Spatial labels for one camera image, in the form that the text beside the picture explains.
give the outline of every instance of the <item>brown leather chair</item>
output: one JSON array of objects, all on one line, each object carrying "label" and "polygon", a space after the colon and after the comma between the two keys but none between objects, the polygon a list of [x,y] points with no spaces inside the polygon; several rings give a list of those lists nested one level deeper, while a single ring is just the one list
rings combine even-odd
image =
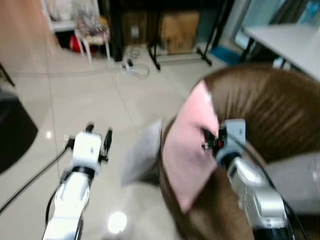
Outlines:
[{"label": "brown leather chair", "polygon": [[[219,122],[245,119],[247,141],[267,164],[320,151],[320,84],[316,81],[293,71],[247,64],[221,69],[204,80]],[[162,134],[161,151],[173,121]],[[187,239],[254,239],[224,169],[211,175],[187,214],[180,211],[161,157],[159,180],[176,226]],[[320,216],[301,220],[310,238],[319,240]]]}]

